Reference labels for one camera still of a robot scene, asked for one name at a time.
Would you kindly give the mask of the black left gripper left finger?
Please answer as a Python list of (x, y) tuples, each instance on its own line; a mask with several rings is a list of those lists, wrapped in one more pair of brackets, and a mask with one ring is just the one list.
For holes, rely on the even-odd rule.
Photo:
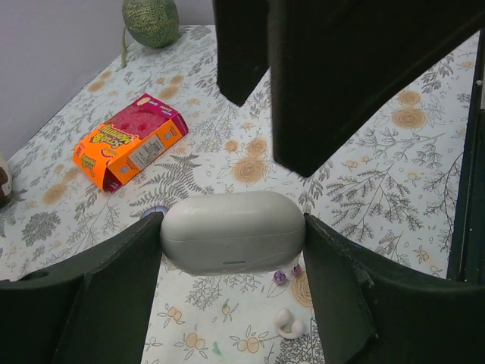
[(1, 282), (3, 363), (140, 363), (163, 214), (18, 281)]

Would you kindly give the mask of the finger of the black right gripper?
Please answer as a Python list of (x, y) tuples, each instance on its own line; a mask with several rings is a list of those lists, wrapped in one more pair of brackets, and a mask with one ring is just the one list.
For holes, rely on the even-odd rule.
[(272, 1), (275, 161), (308, 177), (384, 103), (480, 30), (482, 1)]
[(267, 1), (214, 0), (217, 86), (243, 106), (269, 68)]

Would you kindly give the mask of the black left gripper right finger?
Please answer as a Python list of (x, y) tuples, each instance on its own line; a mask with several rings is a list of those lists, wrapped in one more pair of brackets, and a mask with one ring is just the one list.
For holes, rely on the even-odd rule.
[(328, 363), (482, 363), (484, 288), (400, 265), (305, 216), (304, 260)]

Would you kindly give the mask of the white clip earbud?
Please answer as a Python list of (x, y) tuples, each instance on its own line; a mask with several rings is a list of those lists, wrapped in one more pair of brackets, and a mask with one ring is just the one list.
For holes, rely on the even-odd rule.
[(305, 323), (294, 317), (287, 308), (280, 309), (274, 316), (276, 332), (284, 339), (295, 340), (305, 333)]

